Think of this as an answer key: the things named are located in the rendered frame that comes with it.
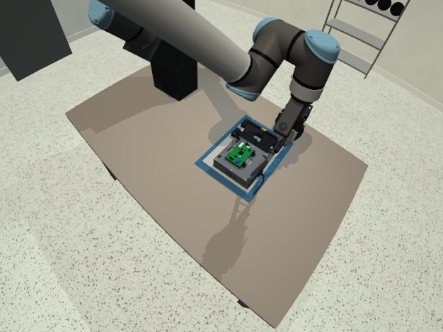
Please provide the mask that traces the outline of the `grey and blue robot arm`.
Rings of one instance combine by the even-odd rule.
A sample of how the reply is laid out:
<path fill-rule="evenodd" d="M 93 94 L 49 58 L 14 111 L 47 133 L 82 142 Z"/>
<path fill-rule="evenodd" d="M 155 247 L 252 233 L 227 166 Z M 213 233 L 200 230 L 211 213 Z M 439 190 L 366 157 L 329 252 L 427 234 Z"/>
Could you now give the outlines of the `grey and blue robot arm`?
<path fill-rule="evenodd" d="M 301 101 L 317 101 L 340 52 L 328 33 L 267 17 L 257 24 L 247 53 L 182 0 L 91 0 L 88 17 L 136 52 L 150 50 L 161 38 L 251 102 L 284 60 L 295 66 L 290 92 Z"/>

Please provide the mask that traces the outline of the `green circuit board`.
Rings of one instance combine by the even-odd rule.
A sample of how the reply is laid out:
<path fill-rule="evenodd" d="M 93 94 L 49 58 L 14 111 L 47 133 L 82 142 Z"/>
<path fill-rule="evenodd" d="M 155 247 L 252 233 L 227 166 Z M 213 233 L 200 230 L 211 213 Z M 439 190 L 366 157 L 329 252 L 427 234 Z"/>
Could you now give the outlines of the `green circuit board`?
<path fill-rule="evenodd" d="M 240 142 L 226 158 L 240 167 L 253 151 L 249 146 Z"/>

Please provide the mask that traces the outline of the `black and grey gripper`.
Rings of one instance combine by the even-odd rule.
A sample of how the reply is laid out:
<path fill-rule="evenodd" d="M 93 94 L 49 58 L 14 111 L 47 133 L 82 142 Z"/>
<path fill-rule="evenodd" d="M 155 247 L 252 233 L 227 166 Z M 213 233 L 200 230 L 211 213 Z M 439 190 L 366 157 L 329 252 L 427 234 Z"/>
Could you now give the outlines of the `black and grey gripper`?
<path fill-rule="evenodd" d="M 303 109 L 301 115 L 299 116 L 299 119 L 297 120 L 297 123 L 296 123 L 295 126 L 293 127 L 293 130 L 290 132 L 289 137 L 287 138 L 287 141 L 284 143 L 284 146 L 283 146 L 283 147 L 285 147 L 285 146 L 291 144 L 293 141 L 295 141 L 295 140 L 297 140 L 298 138 L 300 138 L 300 136 L 301 136 L 302 133 L 304 132 L 304 128 L 305 128 L 305 126 L 304 126 L 303 124 L 304 124 L 304 122 L 306 122 L 306 119 L 307 119 L 306 116 L 307 116 L 307 117 L 309 116 L 310 111 L 311 111 L 312 108 L 313 108 L 313 106 L 311 105 L 313 102 L 310 102 L 310 103 L 309 103 L 309 102 L 306 102 L 306 101 L 301 101 L 301 100 L 299 100 L 298 98 L 296 98 L 292 93 L 290 93 L 290 94 L 291 94 L 291 97 L 292 97 L 297 103 L 300 103 L 300 104 L 305 105 L 305 108 Z M 311 107 L 311 108 L 309 108 L 309 107 Z M 279 112 L 279 114 L 278 114 L 278 116 L 277 116 L 277 118 L 276 118 L 276 120 L 275 120 L 275 123 L 277 122 L 277 120 L 279 119 L 279 117 L 280 117 L 281 114 L 282 114 L 282 113 Z M 306 119 L 305 119 L 305 118 L 306 118 Z M 281 136 L 278 135 L 278 134 L 277 134 L 277 141 L 278 141 L 278 143 L 280 143 L 280 142 L 282 141 Z"/>

